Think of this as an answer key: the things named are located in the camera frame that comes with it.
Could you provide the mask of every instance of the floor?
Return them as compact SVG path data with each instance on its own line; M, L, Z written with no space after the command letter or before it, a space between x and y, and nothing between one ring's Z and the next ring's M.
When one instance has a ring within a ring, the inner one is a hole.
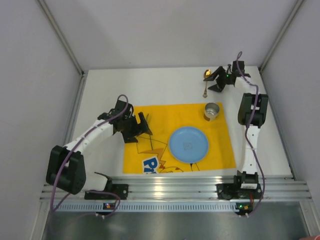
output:
M299 203L263 203L250 218L234 213L122 212L105 220L94 215L76 220L81 214L55 213L52 230L46 227L42 240L298 240L308 235Z

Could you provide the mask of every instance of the gray wall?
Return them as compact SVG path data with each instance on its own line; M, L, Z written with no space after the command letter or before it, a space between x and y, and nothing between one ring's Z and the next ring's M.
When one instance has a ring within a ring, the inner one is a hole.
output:
M263 73L297 177L320 213L320 1L303 5Z
M261 64L294 0L46 0L85 69Z
M0 7L0 239L28 239L79 75L35 0Z

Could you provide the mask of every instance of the white tabletop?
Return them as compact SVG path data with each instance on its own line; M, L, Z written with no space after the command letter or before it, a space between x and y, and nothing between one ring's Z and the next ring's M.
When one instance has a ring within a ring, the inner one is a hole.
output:
M221 102L236 166L240 166L244 134L238 123L238 110L243 93L232 85L227 85L222 93L208 90L208 97L203 98L205 89L203 74L208 68L212 72L216 69L216 67L179 67L90 70L73 138L88 129L101 113L113 108L120 94L127 95L129 102L134 106ZM252 83L259 85L260 92L265 93L258 68L246 66L245 72L251 75ZM259 134L257 156L266 176L292 175L270 106L268 106L265 124L261 127ZM90 155L90 160L94 162L97 172L114 177L136 176L137 174L123 173L123 158L124 141L120 133L104 141ZM234 174L236 174L236 168L171 173L170 176L231 176Z

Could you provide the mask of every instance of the yellow placemat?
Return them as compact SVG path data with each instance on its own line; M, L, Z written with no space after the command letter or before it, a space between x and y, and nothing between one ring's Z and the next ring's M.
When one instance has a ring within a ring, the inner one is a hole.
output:
M224 108L213 121L204 119L205 103L135 106L134 114L143 112L153 135L142 134L138 143L124 145L125 174L180 173L235 168ZM169 150L171 134L181 127L200 129L209 141L209 150L201 161L188 164L175 159Z

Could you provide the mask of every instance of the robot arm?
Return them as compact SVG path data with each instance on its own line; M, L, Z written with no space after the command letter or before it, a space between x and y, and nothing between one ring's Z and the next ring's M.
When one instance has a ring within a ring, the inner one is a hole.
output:
M58 176L57 187L71 194L81 190L104 191L111 186L110 178L94 172L95 161L88 158L91 152L105 139L121 132L126 144L136 143L136 136L142 133L152 135L142 112L138 113L140 123L133 115L134 108L126 102L117 100L115 108L102 113L87 131L64 146L55 146L51 150L46 182L54 185L59 169L70 152L73 152Z
M251 76L245 73L244 61L238 61L238 63L241 72L249 80ZM255 194L254 197L259 198L258 193L261 192L261 187L253 150L257 151L260 128L266 120L268 96L258 92L258 101L254 116L248 126L257 93L256 87L241 77L236 61L232 63L231 73L228 73L228 71L225 71L225 69L220 66L209 77L204 79L204 81L214 80L216 80L216 84L209 87L209 90L221 93L226 85L233 85L243 93L238 111L238 123L242 125L243 130L241 165L239 166L237 175L234 176L233 183L219 184L219 186L217 186L218 196L220 199L230 200L232 198L248 198L249 194Z

